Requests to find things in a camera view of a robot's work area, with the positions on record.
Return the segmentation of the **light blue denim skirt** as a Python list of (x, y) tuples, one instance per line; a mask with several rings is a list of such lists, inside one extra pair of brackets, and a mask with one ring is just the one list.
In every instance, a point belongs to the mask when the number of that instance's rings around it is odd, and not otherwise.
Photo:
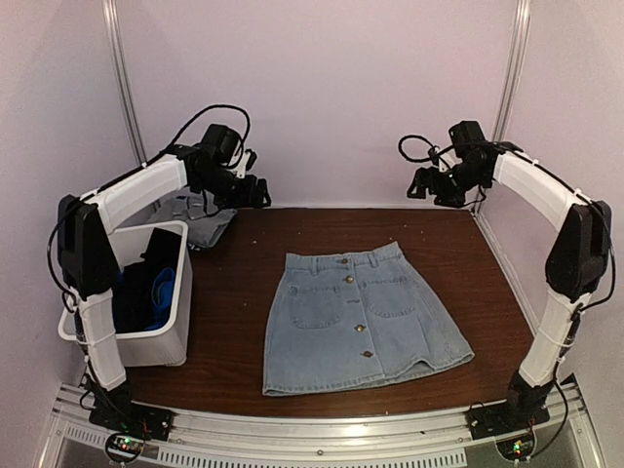
[(289, 253), (266, 324), (262, 393), (383, 387), (474, 356), (398, 243), (359, 253)]

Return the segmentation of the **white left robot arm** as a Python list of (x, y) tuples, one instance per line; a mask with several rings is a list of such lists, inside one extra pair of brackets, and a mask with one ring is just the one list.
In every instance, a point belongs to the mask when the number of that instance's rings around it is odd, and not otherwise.
[(113, 327), (113, 284), (120, 270), (111, 244), (125, 222), (148, 205), (183, 188), (209, 192), (220, 209), (270, 206), (265, 179), (251, 175), (257, 159), (244, 138), (211, 125), (191, 146), (171, 142), (140, 167), (81, 197), (58, 205), (53, 238), (63, 282), (65, 313), (76, 317), (76, 339), (87, 356), (92, 378), (106, 391), (127, 375)]

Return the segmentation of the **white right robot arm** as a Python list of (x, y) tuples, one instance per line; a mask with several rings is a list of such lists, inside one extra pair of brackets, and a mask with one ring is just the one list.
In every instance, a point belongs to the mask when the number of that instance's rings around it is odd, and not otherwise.
[(504, 186), (520, 196), (555, 229), (557, 236), (544, 266), (547, 300), (538, 331), (517, 372), (524, 387), (543, 388), (555, 383), (559, 364), (573, 346), (582, 316), (597, 306), (592, 296), (604, 274), (615, 275), (611, 237), (611, 208), (572, 188), (530, 158), (511, 141), (485, 138), (476, 121), (452, 126), (450, 144), (441, 148), (424, 136), (425, 156), (414, 158), (404, 150), (406, 136), (397, 144), (400, 155), (417, 165), (407, 196), (435, 205), (464, 209), (466, 195)]

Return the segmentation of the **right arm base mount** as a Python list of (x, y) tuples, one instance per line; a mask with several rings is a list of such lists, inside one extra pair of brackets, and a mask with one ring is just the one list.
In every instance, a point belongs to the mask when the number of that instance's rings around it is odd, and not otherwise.
[(502, 403), (476, 402), (464, 412), (472, 440), (502, 436), (496, 446), (506, 461), (530, 461), (538, 453), (536, 426), (550, 420), (546, 400), (553, 387), (531, 387), (515, 375)]

